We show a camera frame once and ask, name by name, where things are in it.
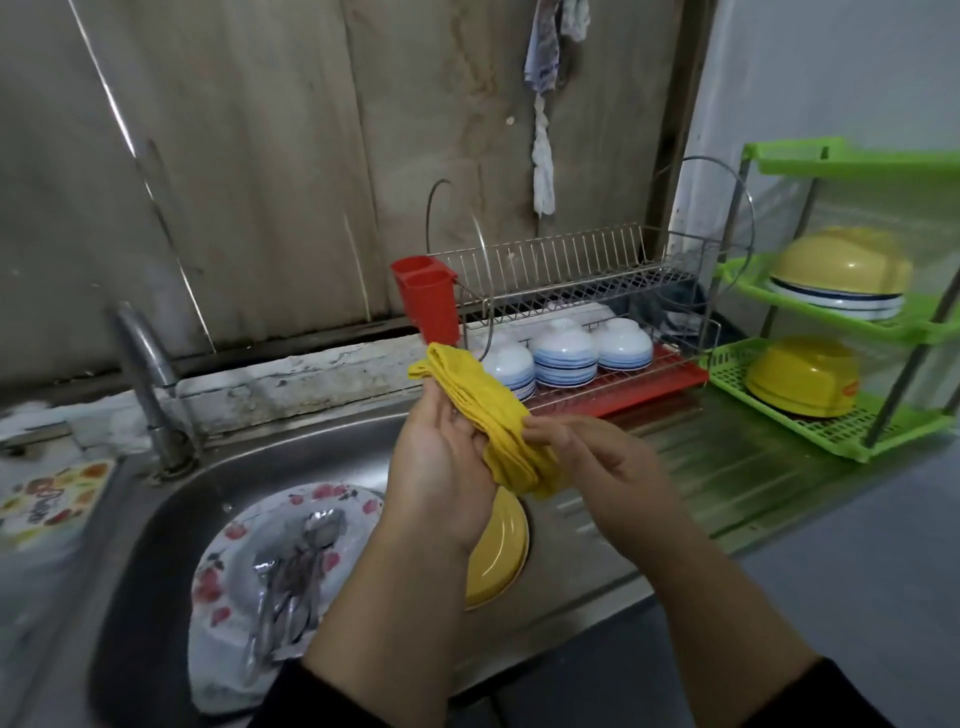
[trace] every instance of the sink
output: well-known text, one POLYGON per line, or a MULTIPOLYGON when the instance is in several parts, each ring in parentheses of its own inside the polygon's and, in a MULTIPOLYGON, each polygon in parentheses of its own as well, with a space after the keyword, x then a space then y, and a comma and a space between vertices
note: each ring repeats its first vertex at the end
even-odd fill
MULTIPOLYGON (((286 488, 345 482, 382 492, 405 416, 395 408, 241 446, 176 487, 143 528, 110 603, 90 670, 94 713, 111 726, 207 724, 190 700, 186 663, 190 590, 204 550, 231 514, 286 488)), ((466 614, 461 674, 479 651, 525 624, 616 578, 636 578, 628 562, 579 535, 554 504, 524 506, 531 522, 526 567, 503 596, 466 614), (568 578, 558 563, 580 577, 568 578)))
MULTIPOLYGON (((145 479, 148 456, 126 459, 88 527, 84 562, 51 608, 49 621, 62 629, 17 725, 241 724, 245 716, 204 718, 190 700, 187 627, 201 555, 231 513, 277 491, 316 481, 382 491, 410 404, 221 447, 174 483, 145 479)), ((950 441, 931 437, 859 466, 709 388, 646 404, 617 423, 660 453, 694 518, 728 552, 770 538, 950 441)), ((529 558, 508 591, 465 614, 454 692, 653 596, 599 534, 576 492, 523 505, 529 558)))

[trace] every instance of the green plastic rack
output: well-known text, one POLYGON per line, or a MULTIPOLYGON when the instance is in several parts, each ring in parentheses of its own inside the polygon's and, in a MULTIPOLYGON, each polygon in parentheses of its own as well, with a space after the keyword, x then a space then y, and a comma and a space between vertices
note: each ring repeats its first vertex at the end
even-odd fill
POLYGON ((960 179, 960 152, 894 152, 853 146, 841 136, 747 144, 743 158, 765 175, 947 177, 960 179))
POLYGON ((863 321, 775 293, 766 287, 767 272, 775 259, 776 254, 756 254, 750 258, 735 258, 718 265, 716 275, 722 277, 726 283, 735 282, 737 290, 752 298, 781 308, 800 311, 811 318, 849 331, 856 331, 874 339, 909 345, 936 345, 960 335, 960 306, 955 307, 950 318, 942 324, 930 322, 930 317, 940 301, 939 296, 908 292, 905 295, 903 310, 894 318, 885 321, 863 321))
POLYGON ((712 356, 704 357, 702 366, 708 369, 712 384, 827 452, 866 463, 888 449, 954 426, 955 419, 940 410, 920 410, 901 404, 876 445, 868 449, 863 446, 863 438, 883 404, 881 397, 861 392, 856 396, 853 412, 826 420, 793 416, 771 407, 754 397, 746 387, 748 368, 769 344, 766 339, 746 339, 718 347, 712 356))

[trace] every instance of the faucet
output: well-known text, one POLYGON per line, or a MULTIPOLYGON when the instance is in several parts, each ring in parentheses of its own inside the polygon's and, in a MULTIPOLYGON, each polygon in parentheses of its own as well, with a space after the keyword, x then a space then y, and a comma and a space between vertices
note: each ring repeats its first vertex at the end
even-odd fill
POLYGON ((160 344, 153 328, 130 303, 121 301, 107 310, 107 322, 120 366, 133 388, 147 420, 147 434, 160 459, 162 474, 175 477, 189 473, 197 464, 189 439, 163 411, 154 387, 173 397, 177 382, 170 354, 160 344))

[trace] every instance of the white plate with red flowers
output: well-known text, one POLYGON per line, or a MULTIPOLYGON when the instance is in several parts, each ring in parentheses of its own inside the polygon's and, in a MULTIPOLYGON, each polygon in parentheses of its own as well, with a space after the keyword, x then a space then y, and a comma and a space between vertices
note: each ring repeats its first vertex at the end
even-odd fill
MULTIPOLYGON (((244 685, 244 657, 263 589, 253 573, 257 554, 279 540, 290 521, 340 508, 344 527, 324 555, 318 614, 322 619, 356 564, 383 510, 382 496, 351 485, 321 483, 274 493, 228 523, 206 548, 194 573, 187 662, 194 703, 218 715, 254 707, 276 671, 244 685)), ((312 637, 304 635, 305 640, 312 637)))

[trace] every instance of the yellow cloth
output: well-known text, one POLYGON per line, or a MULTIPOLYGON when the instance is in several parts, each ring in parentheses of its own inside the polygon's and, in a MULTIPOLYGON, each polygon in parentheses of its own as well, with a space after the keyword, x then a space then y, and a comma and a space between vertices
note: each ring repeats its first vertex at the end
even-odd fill
POLYGON ((490 443, 483 459, 498 485, 518 496, 553 495, 557 459, 549 448, 527 445, 520 437, 522 420, 530 410, 487 374, 470 352, 431 344, 426 358, 412 365, 408 374, 413 379, 436 379, 460 413, 487 434, 490 443))

